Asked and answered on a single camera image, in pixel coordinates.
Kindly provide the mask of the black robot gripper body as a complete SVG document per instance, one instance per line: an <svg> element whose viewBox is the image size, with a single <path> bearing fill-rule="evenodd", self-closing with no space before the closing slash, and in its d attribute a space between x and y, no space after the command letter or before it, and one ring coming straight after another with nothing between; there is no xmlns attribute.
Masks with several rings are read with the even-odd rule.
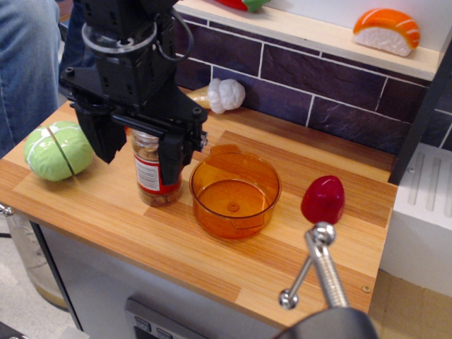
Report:
<svg viewBox="0 0 452 339"><path fill-rule="evenodd" d="M84 43L95 68L73 68L63 74L73 102L104 105L113 122L163 139L166 133L191 140L194 150L206 145L202 129L207 112L189 99L175 81L174 27L170 20L145 25L129 37L84 25Z"/></svg>

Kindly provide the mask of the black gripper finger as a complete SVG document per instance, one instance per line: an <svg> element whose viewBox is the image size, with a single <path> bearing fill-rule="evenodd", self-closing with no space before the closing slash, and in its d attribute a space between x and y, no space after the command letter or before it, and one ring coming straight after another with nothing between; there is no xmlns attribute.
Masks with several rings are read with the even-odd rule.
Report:
<svg viewBox="0 0 452 339"><path fill-rule="evenodd" d="M191 163L194 146L181 134L166 133L159 140L157 152L162 183L169 186L178 182L184 167Z"/></svg>
<svg viewBox="0 0 452 339"><path fill-rule="evenodd" d="M76 101L73 106L78 123L95 154L109 164L126 143L124 127L112 121L104 105Z"/></svg>

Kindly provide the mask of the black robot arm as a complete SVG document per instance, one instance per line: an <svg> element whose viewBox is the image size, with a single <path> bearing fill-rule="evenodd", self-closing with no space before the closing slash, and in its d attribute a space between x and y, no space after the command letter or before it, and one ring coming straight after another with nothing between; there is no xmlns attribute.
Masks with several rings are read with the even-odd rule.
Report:
<svg viewBox="0 0 452 339"><path fill-rule="evenodd" d="M82 37L95 67L68 68L78 123L96 155L111 162L126 127L159 140L160 177L175 184L206 145L208 114L178 87L173 1L83 1Z"/></svg>

